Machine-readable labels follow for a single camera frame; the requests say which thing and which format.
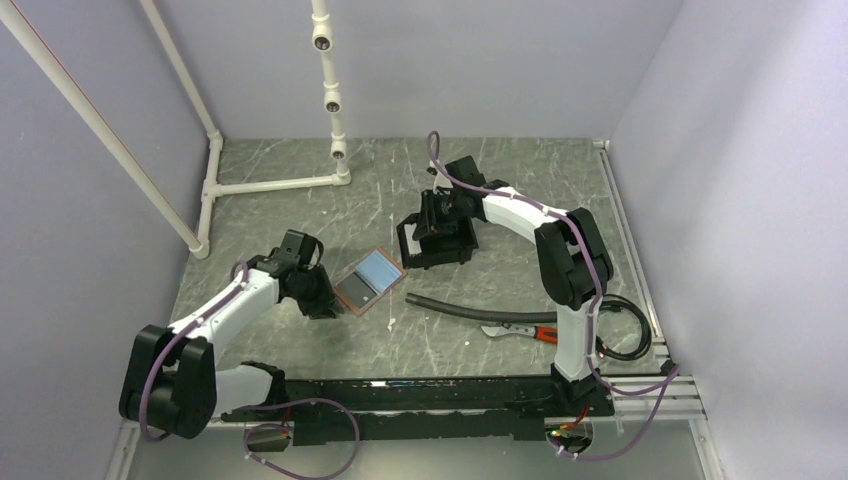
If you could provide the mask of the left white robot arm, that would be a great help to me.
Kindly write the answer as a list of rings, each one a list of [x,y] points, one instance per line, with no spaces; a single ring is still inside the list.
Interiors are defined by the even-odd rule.
[[[318,238],[289,229],[269,253],[234,264],[229,283],[197,310],[168,326],[141,329],[120,393],[120,416],[153,442],[194,438],[211,419],[234,411],[279,417],[289,400],[283,369],[244,361],[221,370],[218,362],[244,328],[285,299],[309,319],[340,314],[323,254]]]

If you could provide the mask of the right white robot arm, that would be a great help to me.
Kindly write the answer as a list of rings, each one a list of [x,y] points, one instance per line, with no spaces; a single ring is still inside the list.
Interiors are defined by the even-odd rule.
[[[466,263],[478,246],[475,219],[505,227],[535,247],[542,285],[556,307],[555,409],[608,413],[610,390],[595,366],[595,330],[614,267],[593,215],[584,208],[550,208],[502,181],[425,190],[419,211],[396,227],[403,266]]]

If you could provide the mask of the brown leather card holder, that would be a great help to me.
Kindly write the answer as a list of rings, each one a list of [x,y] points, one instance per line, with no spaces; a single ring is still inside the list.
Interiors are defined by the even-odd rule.
[[[339,297],[337,284],[351,272],[359,274],[374,289],[378,296],[371,302],[369,307],[363,311],[351,310]],[[344,307],[356,316],[363,316],[371,307],[381,300],[390,290],[403,280],[407,275],[402,265],[389,255],[383,248],[376,248],[363,257],[351,269],[349,269],[335,284],[334,291],[337,298]]]

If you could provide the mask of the grey credit card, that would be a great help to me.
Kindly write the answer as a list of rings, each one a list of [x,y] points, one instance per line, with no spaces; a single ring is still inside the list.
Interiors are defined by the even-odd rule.
[[[377,292],[356,272],[341,279],[337,292],[343,302],[351,309],[363,311],[378,296]]]

